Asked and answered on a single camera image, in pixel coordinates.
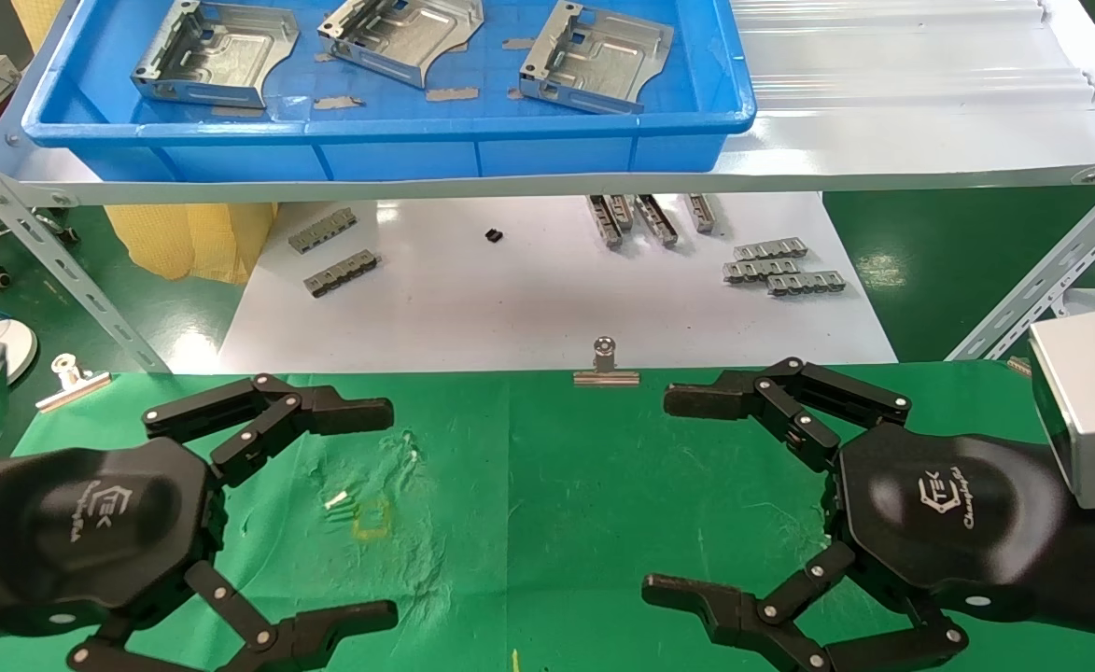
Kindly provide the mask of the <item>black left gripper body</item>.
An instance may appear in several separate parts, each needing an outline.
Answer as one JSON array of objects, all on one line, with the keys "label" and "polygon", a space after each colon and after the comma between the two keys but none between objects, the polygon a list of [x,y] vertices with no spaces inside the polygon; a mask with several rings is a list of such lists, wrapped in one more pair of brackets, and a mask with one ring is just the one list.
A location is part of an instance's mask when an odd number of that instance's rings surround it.
[{"label": "black left gripper body", "polygon": [[214,470],[165,438],[0,462],[0,637],[110,618],[154,628],[188,601],[228,522]]}]

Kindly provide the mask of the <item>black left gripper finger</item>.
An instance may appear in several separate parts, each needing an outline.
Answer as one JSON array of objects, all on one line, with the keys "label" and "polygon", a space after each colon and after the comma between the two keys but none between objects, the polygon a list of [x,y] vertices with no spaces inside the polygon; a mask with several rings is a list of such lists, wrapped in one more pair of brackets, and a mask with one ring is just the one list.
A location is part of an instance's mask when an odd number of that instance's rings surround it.
[{"label": "black left gripper finger", "polygon": [[244,484],[302,435],[364,433],[393,424],[390,399],[343,399],[332,386],[295,386],[272,374],[235,380],[143,415],[148,438],[181,445],[235,427],[237,435],[210,455],[216,480],[224,486]]},{"label": "black left gripper finger", "polygon": [[[397,625],[397,604],[392,600],[308,609],[269,623],[211,563],[194,563],[184,579],[189,590],[243,640],[240,650],[218,671],[316,671],[328,664],[342,639],[387,632]],[[68,667],[73,671],[191,671],[191,667],[175,661],[126,650],[130,637],[132,621],[113,617],[74,647]]]}]

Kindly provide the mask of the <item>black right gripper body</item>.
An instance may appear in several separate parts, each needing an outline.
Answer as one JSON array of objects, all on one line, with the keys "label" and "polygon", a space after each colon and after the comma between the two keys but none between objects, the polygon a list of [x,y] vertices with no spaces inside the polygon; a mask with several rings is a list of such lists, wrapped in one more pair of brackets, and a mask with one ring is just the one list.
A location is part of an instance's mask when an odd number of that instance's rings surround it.
[{"label": "black right gripper body", "polygon": [[849,577],[884,607],[930,601],[1095,634],[1095,508],[1077,505],[1049,448],[883,424],[841,447],[834,485]]}]

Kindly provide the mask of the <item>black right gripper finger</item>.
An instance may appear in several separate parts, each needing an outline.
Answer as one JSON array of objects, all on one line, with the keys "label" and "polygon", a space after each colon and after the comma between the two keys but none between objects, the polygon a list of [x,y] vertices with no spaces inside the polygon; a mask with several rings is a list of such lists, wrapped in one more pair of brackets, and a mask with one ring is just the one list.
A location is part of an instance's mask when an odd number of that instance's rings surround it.
[{"label": "black right gripper finger", "polygon": [[762,598],[730,584],[662,573],[646,575],[641,595],[654,607],[692,613],[710,642],[761,654],[779,671],[923,671],[943,667],[969,646],[959,625],[918,595],[897,600],[909,628],[830,645],[812,641],[797,621],[858,568],[857,553],[834,541]]},{"label": "black right gripper finger", "polygon": [[904,425],[911,401],[791,357],[761,371],[725,370],[708,385],[672,384],[664,412],[688,418],[753,418],[812,472],[835,468],[841,439],[812,410],[854,426]]}]

